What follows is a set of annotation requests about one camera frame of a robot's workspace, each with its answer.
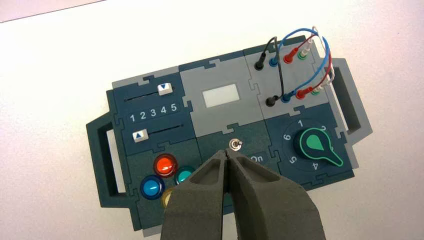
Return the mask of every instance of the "handle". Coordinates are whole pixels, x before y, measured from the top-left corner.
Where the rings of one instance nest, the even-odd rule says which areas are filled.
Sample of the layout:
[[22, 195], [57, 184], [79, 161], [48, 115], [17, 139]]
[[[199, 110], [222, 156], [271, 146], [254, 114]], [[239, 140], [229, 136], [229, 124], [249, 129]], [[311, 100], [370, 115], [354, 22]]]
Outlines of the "handle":
[[332, 86], [348, 127], [347, 140], [352, 145], [370, 135], [373, 130], [344, 58], [333, 58], [334, 81]]
[[119, 193], [109, 149], [107, 131], [113, 129], [113, 118], [108, 112], [86, 125], [91, 159], [94, 167], [100, 205], [108, 208], [128, 208], [129, 197]]

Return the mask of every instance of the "red wire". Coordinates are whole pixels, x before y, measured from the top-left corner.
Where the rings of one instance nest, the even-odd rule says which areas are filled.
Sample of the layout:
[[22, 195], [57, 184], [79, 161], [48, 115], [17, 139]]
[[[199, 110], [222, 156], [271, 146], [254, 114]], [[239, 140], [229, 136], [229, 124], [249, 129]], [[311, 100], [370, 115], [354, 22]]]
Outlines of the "red wire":
[[331, 52], [328, 53], [328, 67], [327, 67], [327, 71], [325, 71], [325, 75], [324, 77], [322, 77], [321, 81], [312, 88], [312, 90], [318, 88], [319, 85], [321, 85], [324, 80], [327, 78], [327, 76], [329, 75], [330, 72], [330, 68], [331, 68], [331, 63], [332, 63], [332, 57], [331, 57]]
[[311, 38], [313, 38], [313, 37], [315, 37], [316, 36], [316, 34], [312, 34], [312, 35], [310, 35], [305, 41], [303, 41], [298, 47], [297, 47], [297, 49], [300, 49], [301, 47], [302, 47], [302, 45], [304, 45], [307, 41], [309, 41], [309, 39], [311, 39]]

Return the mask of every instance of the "rotary knob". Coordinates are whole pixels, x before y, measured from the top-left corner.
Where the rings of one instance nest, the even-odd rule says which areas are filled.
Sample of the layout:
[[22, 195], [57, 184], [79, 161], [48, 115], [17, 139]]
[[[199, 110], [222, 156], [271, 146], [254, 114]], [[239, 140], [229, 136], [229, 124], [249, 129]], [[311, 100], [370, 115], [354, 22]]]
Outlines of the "rotary knob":
[[331, 143], [329, 135], [322, 129], [311, 127], [299, 131], [293, 139], [294, 150], [305, 159], [323, 160], [337, 167], [344, 162]]

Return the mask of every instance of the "white table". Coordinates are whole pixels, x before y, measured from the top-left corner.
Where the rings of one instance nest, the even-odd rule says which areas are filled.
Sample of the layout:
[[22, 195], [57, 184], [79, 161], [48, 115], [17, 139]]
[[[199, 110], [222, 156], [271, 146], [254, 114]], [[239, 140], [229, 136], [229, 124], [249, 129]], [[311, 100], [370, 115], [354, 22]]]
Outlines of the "white table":
[[87, 140], [111, 82], [312, 25], [347, 59], [373, 128], [354, 178], [308, 192], [327, 239], [424, 238], [422, 0], [146, 2], [0, 24], [1, 239], [139, 240], [128, 209], [100, 208]]

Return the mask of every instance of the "black wire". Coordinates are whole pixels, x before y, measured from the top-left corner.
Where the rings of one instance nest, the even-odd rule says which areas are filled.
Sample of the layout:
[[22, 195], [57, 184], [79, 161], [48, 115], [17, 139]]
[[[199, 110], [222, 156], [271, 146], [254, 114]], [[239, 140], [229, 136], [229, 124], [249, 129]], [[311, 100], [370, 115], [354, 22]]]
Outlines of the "black wire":
[[267, 51], [267, 49], [268, 49], [268, 45], [270, 45], [270, 43], [274, 40], [274, 39], [276, 39], [277, 37], [276, 36], [274, 36], [274, 37], [272, 37], [269, 41], [268, 41], [268, 43], [266, 44], [266, 46], [265, 46], [265, 49], [263, 49], [263, 53], [265, 53], [266, 51]]
[[283, 97], [283, 95], [284, 95], [283, 72], [282, 72], [282, 69], [281, 69], [281, 63], [280, 63], [280, 51], [278, 51], [278, 46], [277, 46], [277, 37], [276, 37], [276, 36], [272, 37], [272, 38], [268, 41], [268, 43], [265, 45], [265, 48], [263, 49], [262, 54], [264, 54], [264, 53], [267, 51], [268, 46], [270, 45], [270, 43], [271, 43], [272, 41], [274, 41], [274, 47], [275, 47], [275, 57], [277, 58], [279, 81], [280, 81], [280, 84], [281, 84], [281, 96], [274, 96], [274, 97], [273, 97], [273, 98], [274, 98], [274, 100], [276, 101], [276, 100], [278, 100], [278, 99], [282, 98], [282, 97]]
[[275, 57], [277, 58], [277, 65], [278, 65], [278, 73], [279, 73], [279, 82], [281, 84], [281, 96], [279, 96], [278, 99], [282, 98], [284, 95], [284, 82], [283, 82], [283, 72], [281, 70], [281, 63], [280, 63], [280, 51], [278, 50], [277, 46], [277, 37], [274, 37], [274, 46], [275, 46]]

